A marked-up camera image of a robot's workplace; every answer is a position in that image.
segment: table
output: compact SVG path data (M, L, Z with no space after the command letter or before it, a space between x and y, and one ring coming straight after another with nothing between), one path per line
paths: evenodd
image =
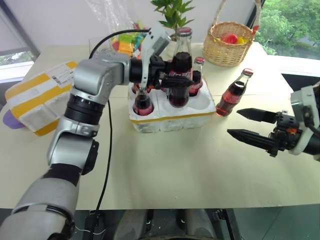
M27 77L63 61L80 60L88 55L86 48L49 47ZM192 48L193 56L201 53L200 44ZM216 103L230 84L226 78L232 82L243 67L254 66L255 76L259 77L252 77L252 85L231 115L214 115L202 128L138 133L128 117L127 87L117 86L110 97L112 162L101 209L242 208L320 203L320 163L312 156L279 152L273 158L226 132L229 128L249 129L267 136L273 130L272 124L250 121L236 114L238 109L260 108L274 112L287 109L292 114L289 99L292 90L279 72L266 65L266 56L255 43L240 66L224 68L205 64L204 74ZM4 106L0 118L7 109L8 106ZM109 153L108 118L105 110L96 137L100 142L99 155L94 170L81 178L78 210L94 209L101 193ZM53 132L38 137L27 129L12 130L2 123L0 132L0 208L13 208L30 184L47 171L46 153Z

